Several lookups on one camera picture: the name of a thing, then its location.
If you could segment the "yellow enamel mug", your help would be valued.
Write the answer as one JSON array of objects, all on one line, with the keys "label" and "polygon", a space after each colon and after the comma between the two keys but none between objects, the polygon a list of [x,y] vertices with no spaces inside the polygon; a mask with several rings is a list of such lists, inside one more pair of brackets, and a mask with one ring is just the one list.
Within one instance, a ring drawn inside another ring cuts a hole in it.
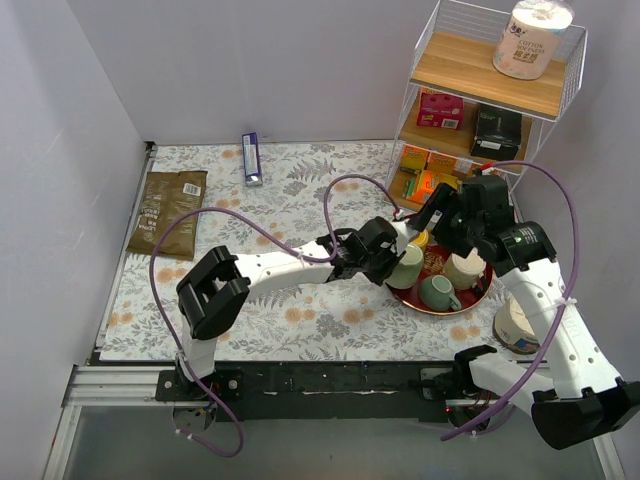
[{"label": "yellow enamel mug", "polygon": [[419,248],[422,252],[425,251],[430,241],[430,233],[427,230],[422,231],[415,239],[412,240],[412,244]]}]

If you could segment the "light green mug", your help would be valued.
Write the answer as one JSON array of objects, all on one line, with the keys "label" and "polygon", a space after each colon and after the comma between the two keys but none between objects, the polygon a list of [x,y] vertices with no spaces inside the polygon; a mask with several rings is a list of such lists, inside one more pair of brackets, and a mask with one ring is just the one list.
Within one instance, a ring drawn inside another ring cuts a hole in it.
[{"label": "light green mug", "polygon": [[385,283],[394,289],[411,288],[418,280],[423,266],[423,251],[414,244],[409,244],[399,263]]}]

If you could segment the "teal mug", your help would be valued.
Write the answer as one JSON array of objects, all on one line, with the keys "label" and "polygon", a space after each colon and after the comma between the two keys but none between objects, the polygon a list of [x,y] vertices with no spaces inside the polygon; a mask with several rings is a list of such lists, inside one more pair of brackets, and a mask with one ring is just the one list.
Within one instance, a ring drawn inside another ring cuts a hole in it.
[{"label": "teal mug", "polygon": [[443,275],[431,275],[422,280],[418,293],[421,301],[431,310],[446,312],[462,309],[452,283]]}]

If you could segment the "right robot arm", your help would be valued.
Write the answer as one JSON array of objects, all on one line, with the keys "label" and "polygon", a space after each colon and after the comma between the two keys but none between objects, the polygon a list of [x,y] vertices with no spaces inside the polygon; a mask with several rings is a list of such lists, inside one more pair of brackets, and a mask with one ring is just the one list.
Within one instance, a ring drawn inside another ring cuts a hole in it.
[{"label": "right robot arm", "polygon": [[536,360],[550,370],[540,376],[536,364],[520,367],[486,345],[458,352],[452,370],[432,386],[469,398],[488,390],[499,399],[455,435],[512,404],[562,450],[616,431],[638,413],[638,382],[625,381],[606,359],[571,297],[575,282],[563,280],[543,228],[516,221],[502,178],[477,175],[460,189],[441,183],[409,224],[451,253],[480,255],[522,308],[540,342]]}]

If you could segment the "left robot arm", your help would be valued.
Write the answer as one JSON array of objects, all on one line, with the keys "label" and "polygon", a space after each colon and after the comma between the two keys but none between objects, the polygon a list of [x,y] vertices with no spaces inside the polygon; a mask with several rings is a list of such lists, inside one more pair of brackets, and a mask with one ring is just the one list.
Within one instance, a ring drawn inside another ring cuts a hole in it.
[{"label": "left robot arm", "polygon": [[177,286],[183,334],[178,387],[193,400],[213,386],[216,340],[236,321],[242,307],[272,291],[325,284],[363,274],[381,285],[419,235],[409,220],[375,217],[360,229],[337,229],[293,250],[233,255],[211,249]]}]

